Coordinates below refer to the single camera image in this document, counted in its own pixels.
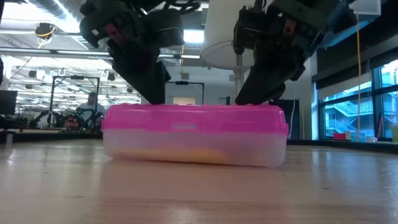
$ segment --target red object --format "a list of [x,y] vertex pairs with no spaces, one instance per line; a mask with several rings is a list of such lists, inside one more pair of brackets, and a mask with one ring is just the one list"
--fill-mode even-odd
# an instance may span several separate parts
[[346,139],[346,134],[340,134],[340,133],[333,133],[333,139],[334,140],[345,140]]

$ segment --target table surface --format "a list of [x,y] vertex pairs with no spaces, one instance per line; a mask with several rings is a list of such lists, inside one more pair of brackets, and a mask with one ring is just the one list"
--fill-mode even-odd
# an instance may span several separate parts
[[288,146],[278,169],[112,161],[100,140],[0,151],[0,223],[398,223],[398,157]]

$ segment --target person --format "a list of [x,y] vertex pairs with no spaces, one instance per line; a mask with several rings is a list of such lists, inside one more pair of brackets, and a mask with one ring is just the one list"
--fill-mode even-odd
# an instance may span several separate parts
[[[78,108],[80,109],[93,109],[95,110],[95,103],[96,103],[96,99],[97,99],[97,94],[95,92],[91,92],[88,95],[88,99],[87,99],[87,103],[82,103]],[[101,104],[97,104],[97,113],[101,113],[103,116],[105,115],[105,107],[102,106]],[[90,111],[86,111],[81,115],[81,118],[83,118],[84,121],[87,121],[90,119],[92,115],[92,112]],[[98,117],[96,120],[96,124],[95,126],[99,126],[102,122],[102,118]],[[89,127],[92,126],[92,121],[88,121],[87,124]]]

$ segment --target ceiling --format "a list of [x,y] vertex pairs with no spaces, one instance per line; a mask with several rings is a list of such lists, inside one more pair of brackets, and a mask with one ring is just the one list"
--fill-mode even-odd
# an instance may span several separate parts
[[[68,0],[71,7],[79,8],[85,0]],[[187,55],[199,55],[203,41],[203,29],[208,4],[202,4],[199,11],[183,16],[185,30],[184,46],[162,49],[163,54],[180,54],[182,50]],[[7,2],[3,19],[0,25],[0,47],[36,49],[41,40],[34,34],[34,28],[40,22],[49,22],[58,25],[60,21],[53,15],[36,8],[32,4],[16,4]],[[75,36],[54,35],[50,42],[42,49],[58,50],[90,50]],[[88,93],[95,91],[94,84],[89,78],[100,79],[99,103],[108,107],[115,103],[140,103],[141,97],[134,91],[127,92],[128,84],[117,74],[115,81],[108,81],[107,73],[112,72],[109,62],[104,60],[88,60],[77,58],[56,58],[53,55],[46,57],[31,57],[30,55],[10,56],[3,55],[6,61],[8,77],[13,77],[8,83],[9,89],[19,91],[19,102],[26,108],[48,109],[52,76],[65,72],[65,76],[84,76],[84,80],[71,80],[69,78],[56,79],[58,86],[55,88],[55,110],[75,108],[80,103],[86,102]],[[193,59],[164,59],[172,81],[181,80],[180,72],[189,73],[190,82],[217,83],[232,85],[229,75],[232,71],[206,68],[200,60]],[[36,78],[29,76],[30,71],[36,71]]]

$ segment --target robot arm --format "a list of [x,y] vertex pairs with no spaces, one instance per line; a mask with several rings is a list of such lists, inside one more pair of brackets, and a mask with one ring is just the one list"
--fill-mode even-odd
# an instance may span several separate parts
[[[107,39],[115,71],[150,103],[165,103],[170,75],[158,61],[160,48],[183,44],[180,15],[198,9],[198,1],[166,0],[155,11],[164,0],[87,0],[80,10],[85,16],[81,34],[95,47]],[[328,34],[356,23],[349,8],[354,0],[273,0],[267,11],[264,0],[253,1],[253,8],[240,10],[231,30],[237,55],[254,50],[255,62],[235,100],[238,105],[280,98],[284,83],[299,79],[304,62]]]

